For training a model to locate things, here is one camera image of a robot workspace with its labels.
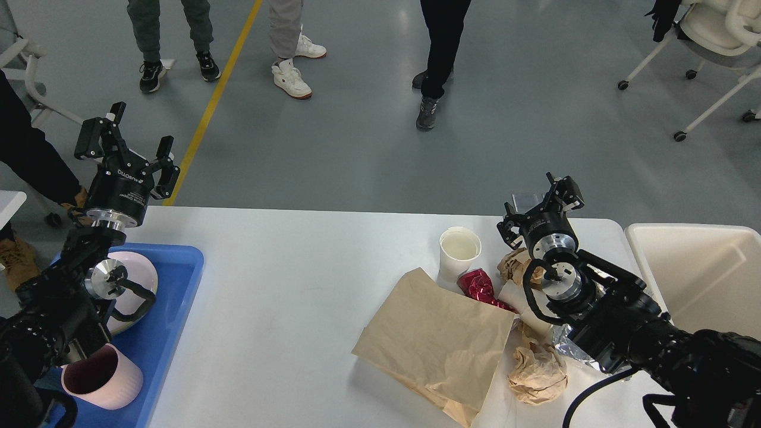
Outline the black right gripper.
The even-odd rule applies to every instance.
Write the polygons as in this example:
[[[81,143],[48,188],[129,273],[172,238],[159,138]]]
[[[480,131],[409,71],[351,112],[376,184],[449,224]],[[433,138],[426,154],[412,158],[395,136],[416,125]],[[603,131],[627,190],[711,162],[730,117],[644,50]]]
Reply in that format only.
[[[578,184],[569,175],[555,178],[547,172],[546,178],[550,188],[539,210],[519,213],[511,203],[505,202],[505,216],[497,224],[505,244],[519,248],[525,243],[530,257],[540,260],[545,260],[547,254],[559,251],[574,254],[578,250],[578,238],[567,213],[585,206]]]

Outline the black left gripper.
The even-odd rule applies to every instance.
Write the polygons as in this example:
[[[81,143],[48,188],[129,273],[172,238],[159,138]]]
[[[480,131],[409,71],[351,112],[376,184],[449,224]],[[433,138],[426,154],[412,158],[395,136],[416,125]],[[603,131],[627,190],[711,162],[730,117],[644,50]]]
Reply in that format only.
[[[84,120],[74,157],[98,163],[85,214],[95,218],[104,212],[116,212],[124,218],[125,227],[131,228],[143,224],[150,195],[155,200],[173,195],[181,170],[174,165],[171,152],[174,136],[161,138],[155,161],[150,164],[150,173],[160,172],[158,181],[154,182],[152,174],[142,174],[141,169],[149,165],[147,159],[136,156],[127,160],[127,146],[119,129],[125,109],[126,103],[120,101],[105,117]]]

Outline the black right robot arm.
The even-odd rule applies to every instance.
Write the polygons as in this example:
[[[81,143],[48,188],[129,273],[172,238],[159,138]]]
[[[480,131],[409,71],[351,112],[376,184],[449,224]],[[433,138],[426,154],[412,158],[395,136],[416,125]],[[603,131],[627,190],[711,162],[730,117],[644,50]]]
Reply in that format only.
[[[509,247],[527,247],[522,287],[533,314],[568,325],[569,339],[608,374],[574,399],[562,425],[571,424],[588,396],[644,371],[666,390],[642,398],[656,427],[758,427],[758,339],[675,327],[641,278],[581,249],[567,217],[584,206],[581,190],[569,176],[546,176],[550,187],[543,200],[523,213],[505,203],[497,229]],[[659,405],[674,407],[670,421]]]

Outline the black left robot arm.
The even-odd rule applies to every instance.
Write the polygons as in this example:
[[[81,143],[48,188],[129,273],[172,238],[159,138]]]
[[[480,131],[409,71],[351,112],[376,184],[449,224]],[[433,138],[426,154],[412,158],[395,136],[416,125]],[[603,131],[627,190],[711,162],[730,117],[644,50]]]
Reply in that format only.
[[[171,196],[180,169],[172,136],[161,138],[154,160],[128,148],[119,128],[125,107],[120,101],[105,117],[85,120],[74,150],[78,159],[98,160],[84,207],[92,225],[68,233],[59,259],[16,290],[21,310],[2,320],[3,427],[40,426],[54,404],[65,408],[57,425],[73,426],[73,398],[35,382],[51,367],[92,357],[111,343],[107,320],[136,322],[156,301],[108,254],[125,243],[126,228],[143,224],[150,198]]]

